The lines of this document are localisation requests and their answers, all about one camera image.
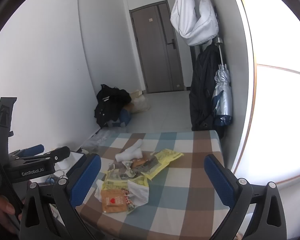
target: metal rod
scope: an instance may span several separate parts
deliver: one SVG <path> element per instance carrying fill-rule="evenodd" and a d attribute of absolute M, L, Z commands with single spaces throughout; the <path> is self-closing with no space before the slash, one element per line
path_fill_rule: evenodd
<path fill-rule="evenodd" d="M 218 47 L 219 47 L 219 51 L 220 51 L 221 65 L 223 65 L 223 58 L 222 58 L 221 46 L 218 45 Z"/>

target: human hand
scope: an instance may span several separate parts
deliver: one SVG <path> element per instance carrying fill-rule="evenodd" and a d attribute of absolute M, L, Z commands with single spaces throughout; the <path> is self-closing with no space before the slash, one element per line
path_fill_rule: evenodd
<path fill-rule="evenodd" d="M 6 214 L 14 215 L 15 209 L 7 199 L 0 196 L 0 224 L 9 232 L 15 234 L 15 227 L 11 224 Z"/>

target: checkered bed sheet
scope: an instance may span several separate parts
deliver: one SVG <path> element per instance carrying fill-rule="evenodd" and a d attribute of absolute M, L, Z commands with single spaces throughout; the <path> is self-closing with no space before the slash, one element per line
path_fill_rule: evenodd
<path fill-rule="evenodd" d="M 77 207 L 81 217 L 93 227 L 122 240 L 209 239 L 228 212 L 203 168 L 208 154 L 214 154 L 223 164 L 217 133 L 114 134 L 99 146 L 102 167 L 96 180 L 104 177 L 117 153 L 140 138 L 144 155 L 167 148 L 184 156 L 171 162 L 152 181 L 148 180 L 149 203 L 131 214 L 102 213 L 102 205 L 94 197 L 94 182 L 84 203 Z"/>

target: hanging clothes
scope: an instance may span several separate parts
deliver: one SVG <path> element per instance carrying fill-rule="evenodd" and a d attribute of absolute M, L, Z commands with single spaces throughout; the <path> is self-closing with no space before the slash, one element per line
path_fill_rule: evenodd
<path fill-rule="evenodd" d="M 190 88 L 190 118 L 193 131 L 216 130 L 223 137 L 223 127 L 214 125 L 212 95 L 215 89 L 215 73 L 220 64 L 219 49 L 209 45 L 198 55 L 193 69 Z"/>
<path fill-rule="evenodd" d="M 210 0 L 201 0 L 200 18 L 195 13 L 194 0 L 176 0 L 171 12 L 171 24 L 189 46 L 203 44 L 217 36 L 218 21 Z"/>

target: plastic bag on floor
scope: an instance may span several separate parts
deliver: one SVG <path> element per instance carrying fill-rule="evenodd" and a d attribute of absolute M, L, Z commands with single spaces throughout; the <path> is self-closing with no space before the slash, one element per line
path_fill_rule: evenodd
<path fill-rule="evenodd" d="M 133 108 L 131 110 L 132 114 L 141 113 L 148 111 L 150 109 L 149 100 L 142 94 L 142 91 L 137 90 L 130 94 L 131 103 L 133 103 Z"/>
<path fill-rule="evenodd" d="M 111 137 L 111 135 L 126 132 L 127 129 L 125 127 L 104 127 L 97 134 L 87 140 L 81 148 L 87 150 L 89 153 L 97 153 L 98 145 L 101 145 L 106 139 Z"/>

